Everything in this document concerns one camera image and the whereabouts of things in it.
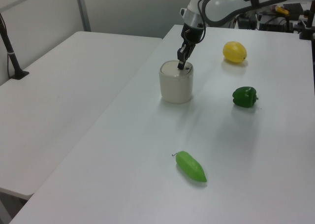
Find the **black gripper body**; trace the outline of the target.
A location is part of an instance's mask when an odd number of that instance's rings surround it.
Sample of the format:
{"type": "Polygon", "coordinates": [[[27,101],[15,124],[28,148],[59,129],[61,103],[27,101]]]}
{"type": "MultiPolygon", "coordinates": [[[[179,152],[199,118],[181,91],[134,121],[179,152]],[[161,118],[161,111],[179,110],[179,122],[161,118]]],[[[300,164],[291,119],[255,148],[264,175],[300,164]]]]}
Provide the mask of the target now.
{"type": "Polygon", "coordinates": [[[187,24],[183,25],[181,37],[184,40],[184,44],[198,44],[205,36],[204,28],[194,28],[187,24]]]}

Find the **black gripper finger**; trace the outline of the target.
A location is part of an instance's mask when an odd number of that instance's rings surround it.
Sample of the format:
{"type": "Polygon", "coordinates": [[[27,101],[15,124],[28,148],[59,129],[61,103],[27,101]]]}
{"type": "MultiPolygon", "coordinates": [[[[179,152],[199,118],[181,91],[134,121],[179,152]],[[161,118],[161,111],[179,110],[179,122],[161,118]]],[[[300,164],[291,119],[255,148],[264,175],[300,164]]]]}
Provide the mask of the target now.
{"type": "Polygon", "coordinates": [[[183,43],[182,47],[177,51],[178,69],[184,69],[188,59],[189,47],[183,43]]]}
{"type": "Polygon", "coordinates": [[[189,59],[189,57],[191,56],[194,48],[195,48],[195,44],[192,44],[192,43],[188,43],[187,44],[186,60],[189,59]]]}

